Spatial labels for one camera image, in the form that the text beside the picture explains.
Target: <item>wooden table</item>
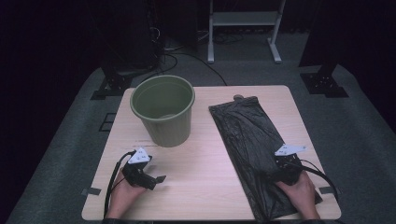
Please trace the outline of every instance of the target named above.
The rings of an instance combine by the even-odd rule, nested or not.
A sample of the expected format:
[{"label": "wooden table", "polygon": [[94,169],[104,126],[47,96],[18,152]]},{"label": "wooden table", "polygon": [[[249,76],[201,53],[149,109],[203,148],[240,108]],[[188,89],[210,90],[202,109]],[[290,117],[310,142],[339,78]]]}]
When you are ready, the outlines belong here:
[{"label": "wooden table", "polygon": [[[103,218],[106,188],[116,162],[128,151],[143,147],[153,157],[145,172],[167,175],[165,181],[136,201],[128,213],[133,220],[253,220],[242,185],[233,168],[208,107],[233,100],[233,96],[257,96],[264,111],[275,124],[285,143],[307,146],[300,159],[322,167],[290,91],[285,86],[195,87],[191,135],[178,147],[158,147],[142,122],[132,112],[129,100],[133,89],[125,91],[120,108],[98,165],[82,216],[87,220]],[[328,184],[310,175],[317,188]],[[323,219],[337,219],[340,208],[332,194],[321,195],[317,205]],[[290,215],[281,219],[299,219]]]}]

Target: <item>wire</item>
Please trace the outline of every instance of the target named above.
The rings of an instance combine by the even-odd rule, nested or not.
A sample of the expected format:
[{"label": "wire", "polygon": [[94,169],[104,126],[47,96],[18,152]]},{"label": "wire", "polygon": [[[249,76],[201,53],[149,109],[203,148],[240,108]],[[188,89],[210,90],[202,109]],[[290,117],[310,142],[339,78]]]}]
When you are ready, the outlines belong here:
[{"label": "wire", "polygon": [[154,74],[152,74],[152,75],[146,77],[145,79],[143,79],[143,81],[141,81],[141,82],[144,82],[144,81],[146,81],[147,79],[149,79],[149,78],[151,78],[151,77],[154,77],[154,76],[156,76],[156,75],[159,75],[160,73],[164,73],[164,72],[170,71],[170,70],[172,70],[173,68],[176,67],[176,65],[177,65],[177,58],[176,58],[175,56],[172,56],[172,55],[170,55],[170,54],[164,54],[163,56],[164,56],[164,57],[165,57],[165,56],[169,56],[169,57],[175,59],[175,64],[172,65],[170,68],[165,69],[165,70],[162,70],[162,68],[160,67],[161,72],[154,73]]},{"label": "wire", "polygon": [[317,169],[318,171],[320,171],[319,168],[318,168],[316,165],[314,165],[314,163],[312,163],[312,162],[310,162],[310,161],[306,161],[306,160],[300,160],[300,161],[308,162],[308,163],[311,164],[313,167],[315,167],[315,169]]},{"label": "wire", "polygon": [[114,188],[115,188],[120,182],[122,182],[122,180],[120,180],[116,185],[114,185],[114,187],[111,189],[111,192],[113,192]]},{"label": "wire", "polygon": [[[163,55],[163,64],[165,64],[165,63],[166,63],[166,55]],[[163,75],[164,75],[163,68],[161,66],[158,66],[158,68],[160,69],[161,73],[163,73]]]},{"label": "wire", "polygon": [[113,190],[113,183],[114,183],[114,180],[115,180],[115,178],[116,178],[117,172],[118,172],[119,169],[120,169],[121,162],[122,162],[123,159],[125,159],[125,157],[127,157],[128,155],[131,155],[131,156],[134,155],[134,151],[125,153],[125,154],[121,157],[121,159],[116,163],[116,167],[114,167],[113,174],[111,175],[110,181],[108,182],[107,192],[106,192],[106,198],[105,198],[105,213],[104,213],[104,217],[105,217],[106,214],[107,214],[108,203],[109,203],[109,199],[110,199],[110,194],[111,194],[111,191]]},{"label": "wire", "polygon": [[157,32],[158,32],[158,35],[157,35],[157,37],[155,37],[155,39],[159,39],[160,38],[160,36],[161,36],[161,31],[157,28],[157,27],[150,27],[149,28],[150,30],[156,30]]},{"label": "wire", "polygon": [[198,57],[196,57],[196,56],[194,56],[194,55],[190,55],[190,54],[188,54],[188,53],[172,53],[172,54],[187,55],[187,56],[190,56],[190,57],[192,57],[192,58],[194,58],[194,59],[200,61],[201,63],[203,63],[204,65],[206,65],[208,68],[210,68],[210,70],[212,70],[214,73],[216,73],[216,74],[220,77],[220,79],[221,79],[222,82],[224,83],[224,86],[228,86],[228,85],[227,85],[227,82],[224,80],[224,78],[221,76],[221,74],[220,74],[218,71],[216,71],[214,68],[212,68],[209,64],[207,64],[206,62],[204,62],[202,59],[200,59],[200,58],[198,58]]},{"label": "wire", "polygon": [[332,187],[332,193],[334,194],[335,200],[338,202],[338,191],[337,191],[337,188],[335,187],[334,183],[330,180],[330,178],[327,177],[325,174],[323,174],[321,171],[319,171],[319,170],[314,170],[314,169],[312,169],[312,168],[309,168],[309,167],[306,167],[306,166],[303,166],[303,165],[297,165],[297,164],[294,164],[294,163],[292,163],[292,162],[287,162],[287,161],[286,161],[285,163],[288,164],[288,165],[291,165],[291,166],[300,168],[300,169],[302,169],[302,170],[311,172],[311,173],[314,174],[314,175],[318,175],[318,176],[322,177],[322,178],[323,178],[324,180],[326,180],[327,183],[329,183],[329,185]]},{"label": "wire", "polygon": [[[202,40],[206,39],[209,36],[209,32],[208,31],[203,31],[203,32],[205,32],[205,34],[202,35],[202,36],[199,36],[198,39],[197,39],[198,44],[199,44],[199,42],[201,42]],[[167,51],[168,53],[170,53],[170,52],[176,51],[178,49],[183,49],[185,47],[186,46],[184,46],[184,45],[180,45],[180,46],[177,46],[177,47],[174,47],[174,48],[163,48],[163,50]]]},{"label": "wire", "polygon": [[237,38],[234,35],[218,34],[218,35],[215,35],[213,43],[218,44],[218,45],[231,45],[231,44],[234,44],[236,42],[239,42],[239,41],[242,41],[245,39],[243,35],[239,35],[239,36],[240,37]]}]

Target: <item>shelf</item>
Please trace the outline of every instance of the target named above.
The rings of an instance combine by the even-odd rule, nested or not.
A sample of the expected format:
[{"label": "shelf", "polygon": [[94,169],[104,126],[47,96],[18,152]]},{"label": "shelf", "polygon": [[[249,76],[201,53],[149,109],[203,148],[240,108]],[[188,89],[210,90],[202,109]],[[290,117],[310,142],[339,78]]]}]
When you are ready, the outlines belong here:
[{"label": "shelf", "polygon": [[275,25],[277,11],[214,12],[213,26]]}]

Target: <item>sleeve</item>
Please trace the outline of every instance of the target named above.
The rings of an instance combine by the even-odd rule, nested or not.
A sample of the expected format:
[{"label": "sleeve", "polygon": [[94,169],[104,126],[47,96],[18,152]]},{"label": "sleeve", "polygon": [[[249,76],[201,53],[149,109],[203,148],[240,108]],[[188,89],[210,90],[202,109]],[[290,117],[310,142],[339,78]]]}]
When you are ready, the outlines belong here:
[{"label": "sleeve", "polygon": [[305,221],[301,222],[300,224],[325,224],[325,222],[323,220],[310,219],[310,220],[305,220]]},{"label": "sleeve", "polygon": [[127,223],[120,219],[105,218],[102,220],[102,224],[127,224]]}]

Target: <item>hand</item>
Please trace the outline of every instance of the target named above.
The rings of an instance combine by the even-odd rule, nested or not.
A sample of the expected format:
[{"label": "hand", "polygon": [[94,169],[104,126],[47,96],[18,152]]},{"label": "hand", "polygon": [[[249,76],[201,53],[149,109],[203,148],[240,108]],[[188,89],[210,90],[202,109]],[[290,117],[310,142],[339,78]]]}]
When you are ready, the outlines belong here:
[{"label": "hand", "polygon": [[124,179],[124,175],[121,170],[122,169],[120,169],[119,174],[114,181],[110,198],[110,206],[108,208],[106,218],[120,219],[125,212],[131,208],[134,201],[147,190],[137,185],[131,186],[128,181]]},{"label": "hand", "polygon": [[291,204],[302,215],[304,220],[320,219],[317,208],[315,207],[315,186],[306,171],[302,171],[297,183],[289,186],[281,181],[276,185],[285,191]]}]

